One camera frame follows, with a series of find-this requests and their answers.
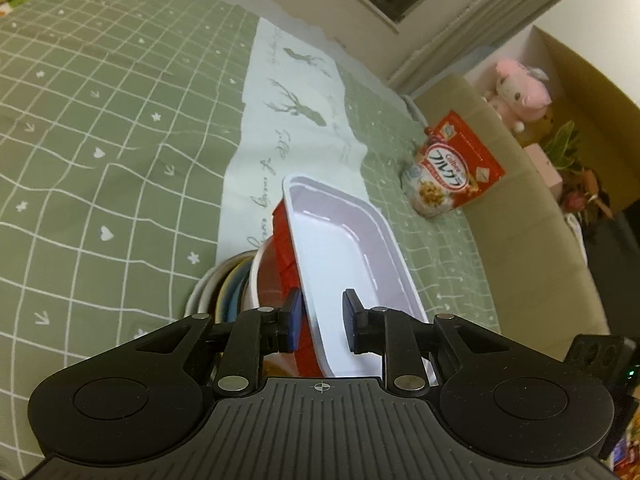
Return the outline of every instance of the green checkered tablecloth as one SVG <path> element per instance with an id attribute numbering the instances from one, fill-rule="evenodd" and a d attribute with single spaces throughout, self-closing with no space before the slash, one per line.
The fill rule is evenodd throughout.
<path id="1" fill-rule="evenodd" d="M 0 20 L 0 476 L 42 459 L 41 380 L 179 318 L 213 265 L 257 23 L 219 0 L 29 0 Z M 340 75 L 425 308 L 497 330 L 463 214 L 426 221 L 400 189 L 421 127 Z"/>

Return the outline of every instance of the ribbed black surface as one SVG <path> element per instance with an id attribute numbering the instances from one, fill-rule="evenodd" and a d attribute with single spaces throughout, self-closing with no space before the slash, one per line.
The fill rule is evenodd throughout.
<path id="1" fill-rule="evenodd" d="M 373 379 L 270 379 L 251 397 L 222 400 L 190 441 L 160 458 L 97 468 L 54 458 L 33 480 L 440 479 L 604 480 L 600 463 L 524 468 L 476 455 L 421 400 Z"/>

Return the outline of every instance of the cereal bag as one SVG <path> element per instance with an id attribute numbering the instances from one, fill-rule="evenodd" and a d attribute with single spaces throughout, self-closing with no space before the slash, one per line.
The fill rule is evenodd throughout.
<path id="1" fill-rule="evenodd" d="M 402 174 L 402 189 L 412 207 L 427 218 L 482 195 L 504 170 L 471 128 L 451 111 L 435 128 L 414 163 Z"/>

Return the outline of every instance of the white arrow print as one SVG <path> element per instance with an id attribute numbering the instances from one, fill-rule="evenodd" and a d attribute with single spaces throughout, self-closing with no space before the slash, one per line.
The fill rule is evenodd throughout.
<path id="1" fill-rule="evenodd" d="M 42 311 L 42 314 L 39 312 L 34 312 L 36 316 L 36 325 L 48 325 L 49 324 L 49 314 L 47 314 L 46 310 Z"/>

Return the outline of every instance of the white plastic tray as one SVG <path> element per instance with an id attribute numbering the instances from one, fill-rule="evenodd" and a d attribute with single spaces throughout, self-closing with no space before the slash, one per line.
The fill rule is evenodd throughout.
<path id="1" fill-rule="evenodd" d="M 380 376 L 382 359 L 356 356 L 342 323 L 342 293 L 354 288 L 365 308 L 388 306 L 427 321 L 396 239 L 369 202 L 302 174 L 282 184 L 302 292 L 322 372 Z"/>

